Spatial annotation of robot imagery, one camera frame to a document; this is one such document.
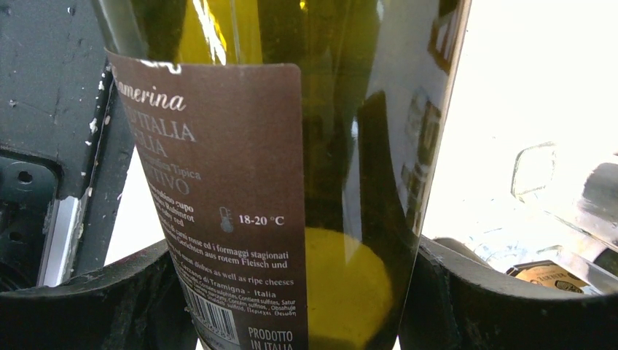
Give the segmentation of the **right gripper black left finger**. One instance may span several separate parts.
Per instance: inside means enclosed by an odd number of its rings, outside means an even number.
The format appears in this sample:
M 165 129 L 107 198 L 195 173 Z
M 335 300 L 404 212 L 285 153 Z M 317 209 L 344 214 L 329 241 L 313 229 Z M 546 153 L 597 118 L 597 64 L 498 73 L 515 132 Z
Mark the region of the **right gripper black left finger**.
M 57 287 L 1 294 L 2 349 L 195 349 L 197 334 L 160 241 Z

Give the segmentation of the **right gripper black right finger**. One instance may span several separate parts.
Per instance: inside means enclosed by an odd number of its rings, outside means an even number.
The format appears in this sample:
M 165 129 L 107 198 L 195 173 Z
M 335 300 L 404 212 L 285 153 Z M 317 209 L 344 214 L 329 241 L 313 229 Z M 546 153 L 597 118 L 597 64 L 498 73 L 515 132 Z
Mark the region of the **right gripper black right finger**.
M 617 295 L 539 287 L 421 237 L 402 349 L 616 349 Z

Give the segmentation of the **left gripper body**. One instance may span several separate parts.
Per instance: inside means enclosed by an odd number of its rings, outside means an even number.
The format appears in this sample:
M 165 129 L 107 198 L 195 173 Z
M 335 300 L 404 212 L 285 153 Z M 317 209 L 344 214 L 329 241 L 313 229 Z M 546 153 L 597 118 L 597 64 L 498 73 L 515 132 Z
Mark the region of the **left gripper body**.
M 1 3 L 1 290 L 105 262 L 133 140 L 89 1 Z

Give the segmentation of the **green wine bottle dark label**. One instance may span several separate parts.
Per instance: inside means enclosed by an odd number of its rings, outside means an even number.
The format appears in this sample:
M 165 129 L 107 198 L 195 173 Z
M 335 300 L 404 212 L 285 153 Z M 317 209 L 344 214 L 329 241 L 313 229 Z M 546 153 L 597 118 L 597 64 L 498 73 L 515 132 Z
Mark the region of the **green wine bottle dark label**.
M 392 349 L 469 1 L 94 1 L 204 349 Z

